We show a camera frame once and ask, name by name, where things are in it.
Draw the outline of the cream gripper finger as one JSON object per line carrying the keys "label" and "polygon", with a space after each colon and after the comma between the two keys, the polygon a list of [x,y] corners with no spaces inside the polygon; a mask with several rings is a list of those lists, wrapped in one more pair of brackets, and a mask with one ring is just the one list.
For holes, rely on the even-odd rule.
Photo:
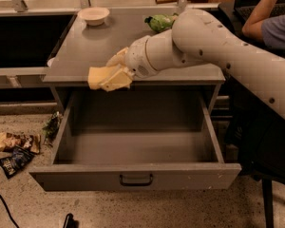
{"label": "cream gripper finger", "polygon": [[132,81],[133,73],[127,67],[111,66],[104,69],[99,86],[109,92],[123,87],[130,87]]}
{"label": "cream gripper finger", "polygon": [[115,65],[124,65],[125,55],[127,52],[128,52],[128,47],[124,47],[107,61],[106,66],[113,67]]}

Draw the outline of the person's forearm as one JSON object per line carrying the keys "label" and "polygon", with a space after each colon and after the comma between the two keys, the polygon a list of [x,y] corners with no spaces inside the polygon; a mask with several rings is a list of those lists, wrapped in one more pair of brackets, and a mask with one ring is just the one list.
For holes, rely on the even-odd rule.
{"label": "person's forearm", "polygon": [[277,0],[259,1],[242,27],[242,33],[245,37],[258,42],[263,41],[262,24],[270,17],[276,1]]}

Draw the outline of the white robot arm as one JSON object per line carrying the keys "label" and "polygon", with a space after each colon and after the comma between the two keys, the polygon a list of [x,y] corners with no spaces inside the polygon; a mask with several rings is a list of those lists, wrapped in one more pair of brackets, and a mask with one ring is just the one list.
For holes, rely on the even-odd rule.
{"label": "white robot arm", "polygon": [[101,80],[102,89],[129,86],[136,76],[146,78],[168,68],[213,64],[285,120],[285,59],[238,39],[204,10],[184,11],[171,29],[133,42],[122,59],[124,64]]}

